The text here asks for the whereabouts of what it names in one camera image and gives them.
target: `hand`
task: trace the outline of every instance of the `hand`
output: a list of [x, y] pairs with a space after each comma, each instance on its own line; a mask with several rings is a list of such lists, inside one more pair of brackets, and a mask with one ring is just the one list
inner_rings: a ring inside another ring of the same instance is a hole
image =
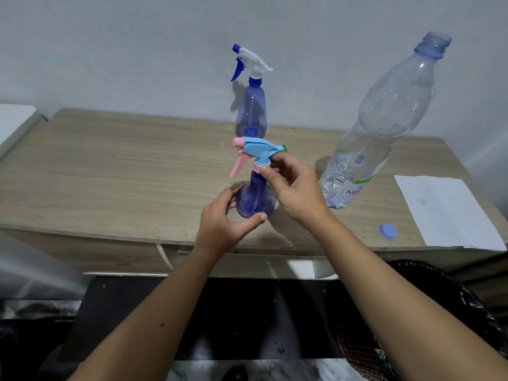
[[232, 222], [226, 216], [228, 210], [236, 207], [235, 194], [243, 185], [244, 182], [239, 182], [226, 188], [203, 208], [194, 248], [211, 253], [219, 259], [244, 236], [265, 222], [267, 215], [263, 212], [254, 214], [241, 223]]
[[261, 168], [279, 203], [302, 226], [332, 215], [328, 209], [314, 169], [287, 152], [271, 157], [271, 166]]

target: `spray head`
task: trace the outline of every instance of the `spray head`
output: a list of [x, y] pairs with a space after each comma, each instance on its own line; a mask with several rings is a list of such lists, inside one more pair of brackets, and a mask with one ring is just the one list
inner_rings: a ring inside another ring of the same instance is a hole
[[254, 171], [259, 172], [261, 167], [270, 166], [270, 156], [279, 151], [286, 151], [285, 146], [275, 146], [268, 140], [259, 138], [233, 138], [233, 146], [238, 148], [238, 159], [229, 174], [234, 178], [250, 158], [254, 158]]
[[236, 70], [235, 74], [231, 81], [234, 81], [240, 76], [242, 71], [245, 68], [251, 70], [251, 77], [249, 78], [249, 83], [251, 79], [256, 83], [261, 85], [261, 72], [265, 71], [273, 71], [273, 68], [270, 68], [261, 57], [257, 56], [254, 52], [249, 51], [245, 47], [241, 47], [238, 44], [233, 45], [233, 52], [238, 53], [238, 57], [236, 58]]

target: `white spray head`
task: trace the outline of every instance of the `white spray head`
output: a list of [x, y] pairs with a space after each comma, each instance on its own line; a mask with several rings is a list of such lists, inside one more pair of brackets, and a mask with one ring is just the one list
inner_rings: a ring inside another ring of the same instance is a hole
[[261, 72], [273, 71], [273, 68], [270, 68], [261, 57], [247, 48], [234, 44], [233, 51], [238, 53], [238, 57], [236, 58], [238, 64], [231, 81], [236, 80], [245, 68], [251, 70], [251, 78], [253, 79], [260, 79]]

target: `blue spray bottle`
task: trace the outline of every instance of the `blue spray bottle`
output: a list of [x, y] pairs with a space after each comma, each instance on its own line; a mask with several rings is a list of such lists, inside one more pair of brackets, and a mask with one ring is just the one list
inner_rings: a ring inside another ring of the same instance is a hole
[[249, 158], [255, 158], [251, 181], [236, 194], [238, 213], [244, 218], [250, 218], [258, 212], [270, 216], [275, 209], [275, 194], [259, 171], [263, 166], [270, 166], [270, 156], [279, 151], [286, 151], [285, 146], [275, 146], [268, 140], [249, 137], [234, 138], [233, 146], [238, 148], [238, 159], [229, 175], [230, 178], [242, 169]]
[[261, 72], [273, 71], [273, 68], [247, 48], [234, 44], [233, 51], [238, 53], [238, 57], [231, 81], [236, 80], [245, 68], [251, 70], [249, 86], [245, 88], [242, 103], [238, 108], [236, 135], [263, 138], [266, 133], [266, 100], [265, 92], [261, 88]]

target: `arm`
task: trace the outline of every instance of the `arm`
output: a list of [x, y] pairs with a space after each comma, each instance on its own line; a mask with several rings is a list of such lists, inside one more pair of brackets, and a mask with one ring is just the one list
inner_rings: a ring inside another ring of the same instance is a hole
[[242, 223], [226, 217], [243, 183], [205, 206], [194, 249], [90, 354], [71, 381], [165, 380], [205, 282], [222, 255], [263, 223], [259, 213]]
[[508, 361], [370, 251], [331, 211], [314, 169], [277, 153], [263, 176], [308, 229], [403, 380], [506, 380]]

